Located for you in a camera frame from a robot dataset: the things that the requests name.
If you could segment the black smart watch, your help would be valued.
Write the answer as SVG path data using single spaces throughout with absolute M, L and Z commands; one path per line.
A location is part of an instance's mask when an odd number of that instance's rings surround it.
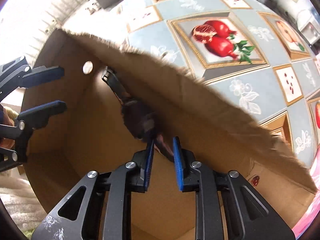
M 101 79 L 119 100 L 124 125 L 131 135 L 143 142 L 153 140 L 156 150 L 170 162 L 174 162 L 173 151 L 164 141 L 156 112 L 129 94 L 116 76 L 116 72 L 110 67 L 105 67 Z

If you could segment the pink floral blanket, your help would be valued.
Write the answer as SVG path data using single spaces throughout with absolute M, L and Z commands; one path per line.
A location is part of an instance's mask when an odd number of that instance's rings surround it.
M 316 156 L 310 169 L 310 176 L 316 185 L 317 191 L 310 204 L 308 204 L 306 211 L 292 229 L 296 239 L 302 237 L 303 233 L 307 231 L 319 214 L 319 147 L 317 148 Z

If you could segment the brown cardboard box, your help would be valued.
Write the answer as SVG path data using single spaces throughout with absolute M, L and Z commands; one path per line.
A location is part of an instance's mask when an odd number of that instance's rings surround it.
M 259 176 L 258 192 L 294 226 L 316 194 L 308 169 L 278 138 L 221 93 L 202 85 L 187 70 L 128 46 L 89 34 L 52 32 L 35 63 L 60 66 L 63 78 L 25 91 L 22 109 L 55 100 L 67 111 L 33 133 L 27 177 L 50 211 L 90 170 L 108 172 L 131 159 L 145 144 L 127 130 L 120 103 L 101 79 L 105 67 L 149 105 L 164 139 L 173 137 L 219 172 Z

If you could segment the fruit-print tablecloth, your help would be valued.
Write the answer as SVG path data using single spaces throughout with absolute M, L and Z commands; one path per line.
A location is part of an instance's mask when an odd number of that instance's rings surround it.
M 307 167 L 319 148 L 319 61 L 256 0 L 89 0 L 65 23 L 185 68 L 278 135 Z

